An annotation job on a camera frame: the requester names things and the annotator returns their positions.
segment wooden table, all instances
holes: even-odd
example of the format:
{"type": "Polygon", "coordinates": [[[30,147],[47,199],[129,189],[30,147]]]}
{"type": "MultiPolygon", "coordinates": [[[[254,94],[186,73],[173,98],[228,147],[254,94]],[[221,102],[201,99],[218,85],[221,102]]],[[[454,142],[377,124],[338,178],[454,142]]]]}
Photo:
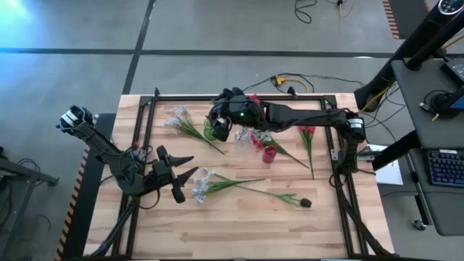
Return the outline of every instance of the wooden table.
{"type": "MultiPolygon", "coordinates": [[[[357,110],[353,94],[335,95],[339,107],[357,110]]],[[[137,95],[127,95],[120,100],[112,134],[119,148],[131,145],[139,98],[137,95]]],[[[320,109],[316,101],[276,103],[287,104],[295,109],[320,109]]],[[[161,200],[154,209],[140,210],[133,258],[293,259],[347,256],[336,192],[328,183],[332,170],[323,128],[316,129],[312,141],[315,174],[313,180],[310,170],[289,157],[278,154],[274,163],[267,165],[262,162],[262,152],[237,149],[232,133],[240,126],[233,127],[227,142],[214,141],[215,145],[226,152],[225,155],[204,142],[176,136],[173,129],[163,128],[162,124],[171,118],[171,109],[181,105],[188,107],[195,126],[201,133],[204,116],[212,106],[205,101],[157,102],[150,144],[154,148],[164,145],[173,156],[195,156],[194,160],[177,167],[175,173],[181,174],[191,167],[199,166],[208,167],[234,180],[265,178],[264,181],[246,186],[278,194],[297,193],[300,197],[310,199],[313,202],[312,207],[296,208],[279,199],[241,188],[228,188],[198,205],[191,195],[194,187],[192,180],[183,189],[186,201],[177,204],[170,192],[171,187],[167,186],[161,190],[161,200]]],[[[144,136],[144,130],[143,125],[141,137],[144,136]]],[[[309,164],[297,128],[274,133],[273,137],[290,154],[309,164]]],[[[360,162],[359,168],[372,171],[367,162],[360,162]]],[[[108,175],[109,168],[105,167],[103,178],[108,175]]],[[[197,171],[192,178],[201,176],[202,173],[197,171]]],[[[382,245],[393,252],[375,176],[359,172],[353,177],[362,220],[382,245]]],[[[100,245],[116,223],[121,193],[114,180],[101,185],[88,234],[86,254],[100,245]]],[[[141,205],[152,205],[156,198],[156,193],[143,196],[141,205]]],[[[350,225],[355,249],[359,252],[354,225],[350,225]]]]}

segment keyboard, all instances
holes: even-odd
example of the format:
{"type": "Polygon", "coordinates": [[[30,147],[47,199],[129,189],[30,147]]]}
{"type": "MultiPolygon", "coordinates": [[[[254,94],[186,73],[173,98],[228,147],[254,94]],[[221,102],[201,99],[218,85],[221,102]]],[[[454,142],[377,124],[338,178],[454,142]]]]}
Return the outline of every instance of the keyboard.
{"type": "Polygon", "coordinates": [[[464,154],[427,151],[432,185],[464,187],[464,154]]]}

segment wheel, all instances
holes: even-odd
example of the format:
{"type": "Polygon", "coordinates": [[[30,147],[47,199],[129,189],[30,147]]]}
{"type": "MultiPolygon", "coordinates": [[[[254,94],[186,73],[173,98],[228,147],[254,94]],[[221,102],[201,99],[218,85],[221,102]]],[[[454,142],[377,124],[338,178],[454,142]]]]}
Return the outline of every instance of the wheel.
{"type": "Polygon", "coordinates": [[[419,231],[424,231],[427,228],[427,225],[423,223],[421,219],[415,220],[413,222],[414,228],[419,231]]]}

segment gray desk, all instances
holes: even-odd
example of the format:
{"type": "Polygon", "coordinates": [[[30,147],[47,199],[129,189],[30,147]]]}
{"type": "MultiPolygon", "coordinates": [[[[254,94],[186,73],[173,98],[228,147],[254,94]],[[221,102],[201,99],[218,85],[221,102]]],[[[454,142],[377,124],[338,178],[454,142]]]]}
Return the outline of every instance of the gray desk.
{"type": "Polygon", "coordinates": [[[464,188],[431,186],[421,148],[464,150],[464,113],[454,118],[438,118],[424,112],[419,103],[433,90],[454,92],[458,86],[439,68],[443,61],[424,62],[419,71],[405,67],[403,61],[391,66],[413,120],[415,130],[383,150],[373,162],[374,170],[409,153],[413,180],[419,185],[418,202],[423,219],[434,224],[442,236],[464,236],[464,188]]]}

